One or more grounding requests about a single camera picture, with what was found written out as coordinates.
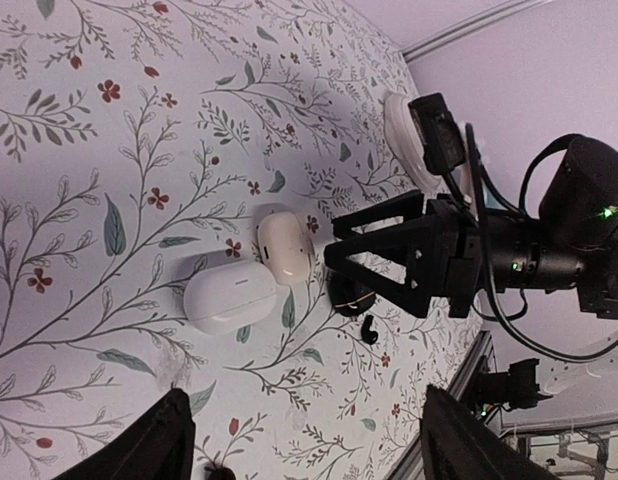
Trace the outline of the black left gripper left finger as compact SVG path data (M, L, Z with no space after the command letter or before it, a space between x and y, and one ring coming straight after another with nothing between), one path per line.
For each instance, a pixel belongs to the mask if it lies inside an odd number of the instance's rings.
M115 440L60 479L189 479L195 423L187 393L169 390Z

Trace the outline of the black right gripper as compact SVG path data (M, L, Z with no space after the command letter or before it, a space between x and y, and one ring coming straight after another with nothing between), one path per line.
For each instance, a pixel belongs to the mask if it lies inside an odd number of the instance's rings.
M325 264L414 317L425 318L436 297L448 300L451 318L465 318L481 285L477 225L446 197L429 200L422 216L424 203L424 193L415 189L334 218L333 235L341 241L325 247ZM417 218L415 243L406 234L357 232L372 224L391 226L398 220ZM397 282L351 259L360 253L373 253L404 266L404 279Z

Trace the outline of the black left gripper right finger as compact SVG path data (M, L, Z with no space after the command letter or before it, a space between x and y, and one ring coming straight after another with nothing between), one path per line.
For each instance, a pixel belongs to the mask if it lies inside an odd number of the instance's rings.
M453 396L434 385L426 390L420 440L427 479L556 478L503 443Z

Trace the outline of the black earbud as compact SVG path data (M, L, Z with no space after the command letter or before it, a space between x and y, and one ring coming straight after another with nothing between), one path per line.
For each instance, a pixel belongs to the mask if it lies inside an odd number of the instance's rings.
M373 346L377 343L379 334L373 329L374 316L367 315L360 328L360 339L367 345Z
M205 480L236 480L235 473L226 466L206 465L204 474Z

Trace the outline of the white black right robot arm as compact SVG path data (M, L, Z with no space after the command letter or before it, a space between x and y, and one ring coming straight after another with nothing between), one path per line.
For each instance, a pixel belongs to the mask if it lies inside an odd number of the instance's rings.
M562 162L537 217L491 209L490 251L478 224L447 194L413 190L333 221L326 265L423 318L433 298L453 318L477 292L575 290L579 307L618 320L618 152L579 134L552 142Z

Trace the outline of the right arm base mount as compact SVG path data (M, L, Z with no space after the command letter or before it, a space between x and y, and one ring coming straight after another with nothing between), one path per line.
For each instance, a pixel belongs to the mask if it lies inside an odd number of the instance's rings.
M537 382L539 363L536 358L525 359L498 372L489 367L483 356L461 395L461 403L481 417L498 407L505 411L537 407L541 401L551 398L550 394L541 392Z

